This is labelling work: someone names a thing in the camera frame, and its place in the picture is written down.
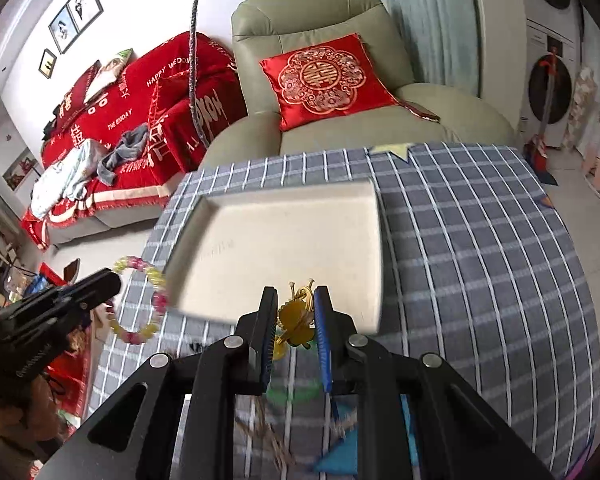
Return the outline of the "grey checked tablecloth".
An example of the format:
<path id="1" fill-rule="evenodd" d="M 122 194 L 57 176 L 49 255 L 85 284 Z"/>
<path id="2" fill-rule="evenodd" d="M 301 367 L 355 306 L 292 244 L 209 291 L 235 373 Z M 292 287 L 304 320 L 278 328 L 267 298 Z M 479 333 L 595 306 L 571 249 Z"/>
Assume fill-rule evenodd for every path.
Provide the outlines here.
<path id="1" fill-rule="evenodd" d="M 371 180 L 379 194 L 380 342 L 441 354 L 558 479 L 588 455 L 600 338 L 565 223 L 511 148 L 424 144 L 268 157 L 186 176 L 142 257 L 164 266 L 189 211 L 215 193 Z"/>

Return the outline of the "red mop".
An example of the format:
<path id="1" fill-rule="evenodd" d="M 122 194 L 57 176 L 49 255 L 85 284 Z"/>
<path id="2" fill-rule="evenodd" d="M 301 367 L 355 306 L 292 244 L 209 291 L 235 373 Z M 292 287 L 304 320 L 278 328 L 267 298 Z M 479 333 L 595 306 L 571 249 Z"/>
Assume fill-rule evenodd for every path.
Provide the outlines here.
<path id="1" fill-rule="evenodd" d="M 550 122 L 550 113 L 555 94 L 555 81 L 558 75 L 557 69 L 557 48 L 551 46 L 548 53 L 536 62 L 532 68 L 530 75 L 529 87 L 537 96 L 540 94 L 540 82 L 546 82 L 544 88 L 543 105 L 540 110 L 540 125 L 538 131 L 529 139 L 524 146 L 524 159 L 543 183 L 555 184 L 554 177 L 547 170 L 547 154 L 545 133 L 546 127 Z"/>

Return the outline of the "red pillow on sofa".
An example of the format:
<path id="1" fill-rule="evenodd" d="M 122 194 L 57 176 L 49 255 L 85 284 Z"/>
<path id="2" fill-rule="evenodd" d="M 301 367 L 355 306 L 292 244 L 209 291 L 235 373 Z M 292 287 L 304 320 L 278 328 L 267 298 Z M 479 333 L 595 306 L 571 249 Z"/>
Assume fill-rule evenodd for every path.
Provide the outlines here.
<path id="1" fill-rule="evenodd" d="M 64 95 L 55 110 L 56 125 L 54 133 L 62 133 L 79 113 L 84 109 L 84 101 L 88 87 L 91 85 L 100 70 L 102 63 L 94 62 L 74 83 Z"/>

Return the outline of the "teal curtain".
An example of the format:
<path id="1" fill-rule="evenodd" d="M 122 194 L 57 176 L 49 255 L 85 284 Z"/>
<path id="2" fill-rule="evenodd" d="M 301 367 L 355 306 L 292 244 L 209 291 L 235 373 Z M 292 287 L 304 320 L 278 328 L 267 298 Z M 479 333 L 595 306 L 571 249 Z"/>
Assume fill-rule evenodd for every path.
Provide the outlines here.
<path id="1" fill-rule="evenodd" d="M 415 80 L 480 94 L 477 0 L 387 0 Z"/>

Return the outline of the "teal jewelry tray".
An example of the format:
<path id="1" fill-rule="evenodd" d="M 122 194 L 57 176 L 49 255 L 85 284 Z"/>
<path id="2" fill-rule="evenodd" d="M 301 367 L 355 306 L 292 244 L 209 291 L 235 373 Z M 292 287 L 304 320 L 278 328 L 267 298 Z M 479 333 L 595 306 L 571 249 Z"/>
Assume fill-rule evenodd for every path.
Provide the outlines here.
<path id="1" fill-rule="evenodd" d="M 373 183 L 262 188 L 201 196 L 164 268 L 170 306 L 194 318 L 233 324 L 274 287 L 329 290 L 334 308 L 359 332 L 379 330 L 382 255 Z"/>

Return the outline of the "white printed pillow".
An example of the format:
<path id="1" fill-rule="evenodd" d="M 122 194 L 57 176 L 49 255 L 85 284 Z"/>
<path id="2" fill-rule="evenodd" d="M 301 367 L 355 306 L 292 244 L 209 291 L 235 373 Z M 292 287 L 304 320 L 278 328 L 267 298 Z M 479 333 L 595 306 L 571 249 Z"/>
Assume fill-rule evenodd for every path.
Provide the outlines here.
<path id="1" fill-rule="evenodd" d="M 84 96 L 84 103 L 93 101 L 96 96 L 99 96 L 110 84 L 116 82 L 125 66 L 129 64 L 134 52 L 132 49 L 125 49 L 116 53 L 110 60 L 105 63 L 96 73 L 93 81 L 88 85 Z"/>

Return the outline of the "grey clothing on sofa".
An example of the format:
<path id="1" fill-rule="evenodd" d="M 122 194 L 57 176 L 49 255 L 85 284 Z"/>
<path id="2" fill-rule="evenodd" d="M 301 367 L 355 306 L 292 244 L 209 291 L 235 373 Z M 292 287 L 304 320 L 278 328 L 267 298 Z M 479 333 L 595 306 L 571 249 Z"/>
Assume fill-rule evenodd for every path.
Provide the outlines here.
<path id="1" fill-rule="evenodd" d="M 96 174 L 100 183 L 113 186 L 116 180 L 116 170 L 126 162 L 137 160 L 145 149 L 148 140 L 148 125 L 140 124 L 133 130 L 122 134 L 116 146 L 98 163 Z"/>

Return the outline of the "lower white washing machine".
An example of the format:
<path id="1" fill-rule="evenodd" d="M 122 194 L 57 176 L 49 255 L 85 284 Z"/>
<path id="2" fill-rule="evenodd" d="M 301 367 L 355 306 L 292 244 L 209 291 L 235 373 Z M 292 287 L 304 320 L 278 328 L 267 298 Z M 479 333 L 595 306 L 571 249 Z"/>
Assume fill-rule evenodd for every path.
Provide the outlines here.
<path id="1" fill-rule="evenodd" d="M 518 131 L 529 140 L 546 119 L 544 142 L 562 147 L 579 69 L 579 47 L 558 32 L 527 21 L 527 73 Z"/>

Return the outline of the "small lower picture frame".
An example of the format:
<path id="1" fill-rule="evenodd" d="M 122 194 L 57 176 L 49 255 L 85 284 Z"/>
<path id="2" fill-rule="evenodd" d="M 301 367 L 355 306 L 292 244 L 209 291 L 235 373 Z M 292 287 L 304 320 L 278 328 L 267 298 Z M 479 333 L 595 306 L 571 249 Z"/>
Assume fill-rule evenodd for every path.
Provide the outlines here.
<path id="1" fill-rule="evenodd" d="M 57 56 L 51 50 L 45 49 L 38 64 L 38 71 L 46 78 L 50 79 L 53 76 Z"/>

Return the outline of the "white clothing on sofa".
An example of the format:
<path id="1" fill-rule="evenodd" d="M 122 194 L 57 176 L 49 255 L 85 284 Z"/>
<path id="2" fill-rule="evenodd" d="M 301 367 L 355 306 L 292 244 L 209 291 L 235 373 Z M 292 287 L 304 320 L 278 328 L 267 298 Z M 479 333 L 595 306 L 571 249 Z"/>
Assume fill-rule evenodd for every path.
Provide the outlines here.
<path id="1" fill-rule="evenodd" d="M 33 187 L 31 214 L 42 220 L 63 198 L 83 200 L 87 183 L 106 153 L 102 144 L 87 139 L 73 148 L 63 160 L 49 166 Z"/>

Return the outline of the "yellow star sticker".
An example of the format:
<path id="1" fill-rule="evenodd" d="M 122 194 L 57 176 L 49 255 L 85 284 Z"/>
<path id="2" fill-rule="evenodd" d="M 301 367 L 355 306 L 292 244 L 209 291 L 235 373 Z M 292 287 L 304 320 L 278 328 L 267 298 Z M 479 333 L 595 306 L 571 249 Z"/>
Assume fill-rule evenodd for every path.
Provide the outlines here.
<path id="1" fill-rule="evenodd" d="M 367 153 L 370 155 L 382 153 L 393 154 L 393 156 L 404 160 L 404 162 L 408 162 L 408 152 L 410 151 L 411 146 L 411 143 L 381 144 L 369 148 Z"/>

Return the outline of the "red embroidered cushion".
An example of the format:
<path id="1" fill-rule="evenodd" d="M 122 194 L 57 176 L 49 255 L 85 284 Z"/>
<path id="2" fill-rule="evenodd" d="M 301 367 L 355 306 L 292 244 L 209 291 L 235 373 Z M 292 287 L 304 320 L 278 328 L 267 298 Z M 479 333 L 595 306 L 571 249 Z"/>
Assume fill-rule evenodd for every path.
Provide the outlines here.
<path id="1" fill-rule="evenodd" d="M 276 96 L 283 132 L 399 104 L 357 34 L 265 58 L 260 67 Z"/>

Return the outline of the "large black picture frame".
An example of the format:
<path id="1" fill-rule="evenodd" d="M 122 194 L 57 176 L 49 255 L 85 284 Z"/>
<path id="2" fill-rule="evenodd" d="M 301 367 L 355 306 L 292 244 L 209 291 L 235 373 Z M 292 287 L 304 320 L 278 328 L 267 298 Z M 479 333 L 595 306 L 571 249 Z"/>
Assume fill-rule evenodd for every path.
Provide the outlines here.
<path id="1" fill-rule="evenodd" d="M 58 52 L 66 53 L 102 12 L 99 0 L 68 0 L 48 25 Z"/>

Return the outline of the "blue star sticker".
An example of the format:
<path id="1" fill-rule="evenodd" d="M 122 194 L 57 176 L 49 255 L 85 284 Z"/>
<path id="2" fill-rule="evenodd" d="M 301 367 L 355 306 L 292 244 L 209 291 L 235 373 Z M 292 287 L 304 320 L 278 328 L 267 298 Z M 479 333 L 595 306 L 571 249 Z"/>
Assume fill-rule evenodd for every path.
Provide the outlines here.
<path id="1" fill-rule="evenodd" d="M 408 405 L 407 396 L 402 394 L 401 403 L 408 439 L 408 450 L 415 479 L 422 478 L 414 431 L 414 419 Z M 312 466 L 314 472 L 333 474 L 334 476 L 355 477 L 358 474 L 358 411 L 348 402 L 330 401 L 332 419 L 330 432 L 335 442 Z"/>

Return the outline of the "red covered sofa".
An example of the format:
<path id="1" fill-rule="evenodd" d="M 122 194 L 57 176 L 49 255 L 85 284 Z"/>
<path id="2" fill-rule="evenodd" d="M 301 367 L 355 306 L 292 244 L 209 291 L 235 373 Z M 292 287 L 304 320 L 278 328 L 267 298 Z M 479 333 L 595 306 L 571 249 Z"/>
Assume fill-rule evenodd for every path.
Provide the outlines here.
<path id="1" fill-rule="evenodd" d="M 184 174 L 196 170 L 213 141 L 246 106 L 234 56 L 201 32 L 182 32 L 133 62 L 62 133 L 56 119 L 41 148 L 44 171 L 87 139 L 109 153 L 123 133 L 147 124 L 143 154 L 114 173 L 113 186 L 97 174 L 83 200 L 60 200 L 40 220 L 26 209 L 21 226 L 38 249 L 157 219 Z"/>

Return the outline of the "green translucent bangle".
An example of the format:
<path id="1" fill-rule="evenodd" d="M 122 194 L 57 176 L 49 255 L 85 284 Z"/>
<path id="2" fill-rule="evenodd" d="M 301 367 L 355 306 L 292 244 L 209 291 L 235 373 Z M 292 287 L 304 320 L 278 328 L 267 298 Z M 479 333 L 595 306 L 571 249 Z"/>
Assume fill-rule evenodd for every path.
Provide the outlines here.
<path id="1" fill-rule="evenodd" d="M 268 402 L 275 405 L 306 403 L 322 394 L 322 385 L 315 379 L 300 378 L 293 382 L 275 378 L 266 390 Z"/>

